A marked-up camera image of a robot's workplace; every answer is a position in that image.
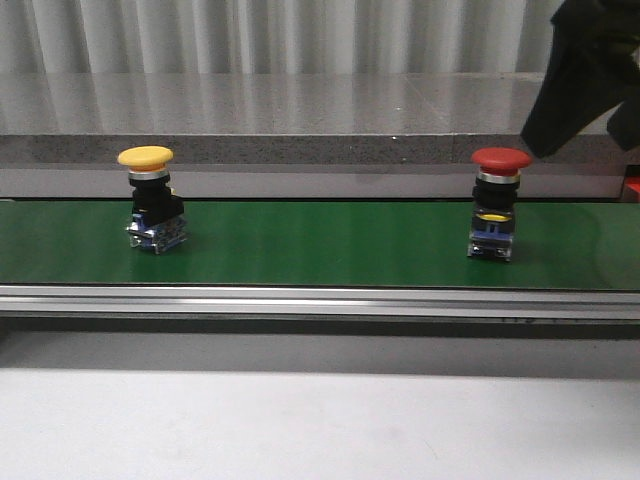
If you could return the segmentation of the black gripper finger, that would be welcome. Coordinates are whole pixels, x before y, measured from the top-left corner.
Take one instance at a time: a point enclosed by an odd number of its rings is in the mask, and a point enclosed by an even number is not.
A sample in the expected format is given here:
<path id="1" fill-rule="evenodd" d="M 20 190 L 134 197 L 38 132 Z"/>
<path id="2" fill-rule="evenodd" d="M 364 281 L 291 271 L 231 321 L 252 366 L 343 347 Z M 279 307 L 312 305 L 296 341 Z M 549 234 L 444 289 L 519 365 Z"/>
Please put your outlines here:
<path id="1" fill-rule="evenodd" d="M 640 101 L 633 96 L 623 101 L 607 122 L 607 131 L 624 151 L 637 148 L 640 143 Z"/>
<path id="2" fill-rule="evenodd" d="M 539 158 L 555 154 L 601 115 L 639 96 L 637 1 L 565 1 L 551 24 L 546 74 L 521 130 Z"/>

